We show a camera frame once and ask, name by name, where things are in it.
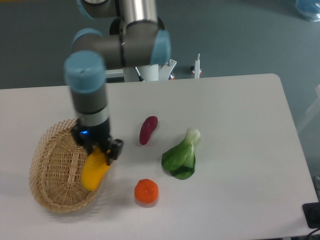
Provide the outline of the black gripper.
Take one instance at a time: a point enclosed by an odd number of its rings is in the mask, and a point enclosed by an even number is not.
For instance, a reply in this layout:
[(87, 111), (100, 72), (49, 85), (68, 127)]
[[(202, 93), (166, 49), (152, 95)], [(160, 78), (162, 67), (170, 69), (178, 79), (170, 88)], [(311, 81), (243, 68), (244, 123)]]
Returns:
[(93, 152), (94, 146), (106, 150), (105, 156), (108, 166), (118, 159), (124, 146), (123, 140), (111, 138), (109, 119), (95, 126), (85, 126), (78, 118), (70, 133), (75, 143), (83, 147), (88, 154)]

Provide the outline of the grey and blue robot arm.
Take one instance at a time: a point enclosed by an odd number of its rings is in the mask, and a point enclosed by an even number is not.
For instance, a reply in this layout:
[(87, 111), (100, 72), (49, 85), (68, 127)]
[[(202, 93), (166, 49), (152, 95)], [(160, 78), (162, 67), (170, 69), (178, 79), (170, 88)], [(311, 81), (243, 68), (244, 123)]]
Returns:
[(87, 18), (119, 20), (108, 36), (93, 28), (78, 31), (63, 67), (77, 116), (72, 137), (88, 154), (99, 149), (110, 165), (123, 142), (110, 135), (106, 70), (163, 65), (171, 57), (170, 34), (160, 28), (153, 0), (79, 0), (77, 5)]

